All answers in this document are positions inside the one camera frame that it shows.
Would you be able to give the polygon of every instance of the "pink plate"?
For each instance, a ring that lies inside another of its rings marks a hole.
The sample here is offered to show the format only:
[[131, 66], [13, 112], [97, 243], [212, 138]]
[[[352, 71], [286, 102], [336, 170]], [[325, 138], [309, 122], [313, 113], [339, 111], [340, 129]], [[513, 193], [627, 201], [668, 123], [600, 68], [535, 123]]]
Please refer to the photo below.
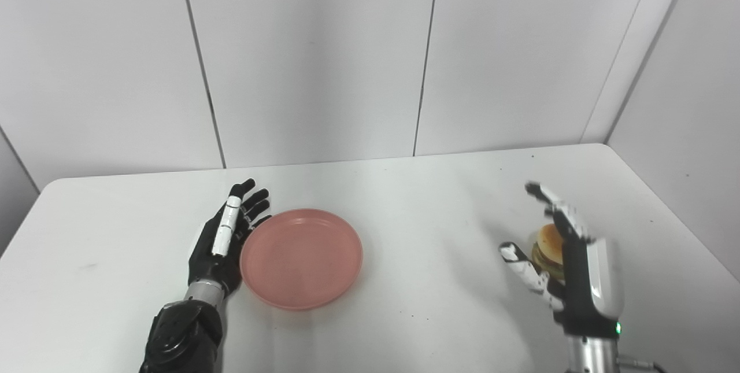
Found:
[[249, 234], [241, 251], [244, 283], [269, 305], [294, 311], [337, 299], [362, 266], [352, 226], [317, 209], [282, 212]]

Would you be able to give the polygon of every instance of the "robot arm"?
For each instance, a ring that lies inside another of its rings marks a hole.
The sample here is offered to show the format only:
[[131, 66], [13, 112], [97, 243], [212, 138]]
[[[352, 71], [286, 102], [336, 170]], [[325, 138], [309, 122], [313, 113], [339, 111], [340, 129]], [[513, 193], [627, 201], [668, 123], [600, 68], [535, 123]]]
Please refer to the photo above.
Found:
[[184, 299], [164, 305], [151, 323], [139, 373], [213, 373], [224, 336], [219, 309], [241, 281], [239, 254], [252, 223], [269, 208], [266, 189], [244, 203], [254, 181], [234, 185], [227, 202], [201, 231], [188, 260]]
[[568, 372], [619, 373], [620, 366], [662, 371], [654, 363], [619, 356], [619, 316], [624, 294], [614, 245], [607, 239], [590, 237], [576, 209], [549, 189], [539, 183], [527, 183], [526, 191], [544, 202], [545, 215], [552, 217], [563, 236], [565, 285], [550, 279], [516, 244], [502, 243], [499, 252], [529, 290], [550, 305], [555, 321], [563, 327], [568, 343]]

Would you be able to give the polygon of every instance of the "white wall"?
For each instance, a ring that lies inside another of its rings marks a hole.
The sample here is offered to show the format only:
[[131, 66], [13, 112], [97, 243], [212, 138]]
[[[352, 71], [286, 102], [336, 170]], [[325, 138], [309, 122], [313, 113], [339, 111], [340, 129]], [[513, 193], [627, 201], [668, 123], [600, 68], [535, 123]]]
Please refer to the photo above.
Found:
[[[230, 167], [577, 143], [592, 111], [603, 138], [611, 65], [663, 17], [642, 1], [436, 0], [417, 140], [432, 0], [191, 0]], [[186, 0], [0, 0], [0, 27], [40, 188], [221, 166]]]
[[417, 154], [579, 143], [638, 2], [436, 0]]
[[0, 125], [56, 178], [220, 168], [185, 0], [0, 0]]
[[740, 278], [740, 0], [677, 0], [609, 144]]
[[37, 192], [0, 131], [0, 254], [34, 204]]
[[228, 167], [413, 153], [431, 0], [190, 0]]

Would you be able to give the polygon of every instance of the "white table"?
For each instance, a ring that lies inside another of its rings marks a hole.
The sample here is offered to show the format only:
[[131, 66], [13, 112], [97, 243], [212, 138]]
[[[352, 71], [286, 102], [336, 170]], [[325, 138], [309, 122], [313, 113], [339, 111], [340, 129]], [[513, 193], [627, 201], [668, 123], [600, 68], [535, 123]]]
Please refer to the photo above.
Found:
[[137, 371], [151, 318], [185, 292], [201, 225], [250, 177], [272, 212], [344, 217], [365, 262], [311, 312], [238, 289], [225, 372], [565, 371], [562, 330], [497, 252], [547, 222], [526, 180], [618, 239], [623, 353], [670, 373], [740, 365], [740, 284], [611, 149], [580, 145], [58, 180], [0, 259], [0, 371]]

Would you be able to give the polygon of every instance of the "burger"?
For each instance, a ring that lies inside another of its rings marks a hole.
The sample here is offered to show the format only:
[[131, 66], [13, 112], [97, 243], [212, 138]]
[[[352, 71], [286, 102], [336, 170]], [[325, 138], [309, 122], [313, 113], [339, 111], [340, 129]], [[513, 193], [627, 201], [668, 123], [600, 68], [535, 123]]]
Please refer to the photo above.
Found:
[[539, 229], [537, 241], [532, 246], [532, 263], [550, 273], [552, 278], [565, 280], [563, 274], [563, 237], [554, 224]]

